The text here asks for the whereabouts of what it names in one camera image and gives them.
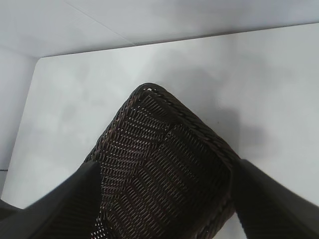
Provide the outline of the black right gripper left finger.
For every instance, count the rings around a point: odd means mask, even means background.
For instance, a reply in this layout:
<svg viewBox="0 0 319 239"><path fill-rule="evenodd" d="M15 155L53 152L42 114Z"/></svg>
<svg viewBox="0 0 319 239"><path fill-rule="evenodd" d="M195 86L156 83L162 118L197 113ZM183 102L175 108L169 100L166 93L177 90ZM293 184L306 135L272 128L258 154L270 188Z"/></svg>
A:
<svg viewBox="0 0 319 239"><path fill-rule="evenodd" d="M88 239L102 199L98 162L78 170L44 197L19 209L0 203L2 239Z"/></svg>

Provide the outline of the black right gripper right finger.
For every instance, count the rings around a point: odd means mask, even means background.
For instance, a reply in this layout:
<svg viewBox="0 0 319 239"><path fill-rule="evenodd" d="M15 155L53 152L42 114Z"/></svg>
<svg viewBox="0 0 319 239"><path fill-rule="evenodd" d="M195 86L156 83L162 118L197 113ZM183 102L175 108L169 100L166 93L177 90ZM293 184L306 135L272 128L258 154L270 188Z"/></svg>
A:
<svg viewBox="0 0 319 239"><path fill-rule="evenodd" d="M231 196L249 239L317 239L319 208L255 165L234 163Z"/></svg>

